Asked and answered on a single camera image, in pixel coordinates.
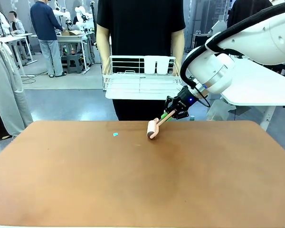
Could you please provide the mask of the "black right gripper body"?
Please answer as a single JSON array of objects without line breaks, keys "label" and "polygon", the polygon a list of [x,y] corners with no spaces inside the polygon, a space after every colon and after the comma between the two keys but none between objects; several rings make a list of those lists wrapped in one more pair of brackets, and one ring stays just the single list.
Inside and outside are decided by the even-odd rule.
[{"label": "black right gripper body", "polygon": [[176,111],[187,111],[197,101],[197,97],[195,97],[191,93],[190,88],[185,85],[174,97],[173,103]]}]

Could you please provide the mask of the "person's left hand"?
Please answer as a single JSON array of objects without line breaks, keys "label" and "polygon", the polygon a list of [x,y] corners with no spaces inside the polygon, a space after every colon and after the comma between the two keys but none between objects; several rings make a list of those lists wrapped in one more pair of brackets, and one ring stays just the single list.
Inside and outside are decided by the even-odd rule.
[{"label": "person's left hand", "polygon": [[174,65],[173,65],[172,75],[173,76],[179,76],[180,70],[181,70],[180,65],[179,65],[178,61],[175,60]]}]

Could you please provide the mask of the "person's right hand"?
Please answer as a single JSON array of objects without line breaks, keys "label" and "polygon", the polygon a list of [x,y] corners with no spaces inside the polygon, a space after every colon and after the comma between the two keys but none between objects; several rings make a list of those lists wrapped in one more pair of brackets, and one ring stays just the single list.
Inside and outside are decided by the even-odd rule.
[{"label": "person's right hand", "polygon": [[107,78],[112,74],[111,60],[108,59],[103,65],[103,78]]}]

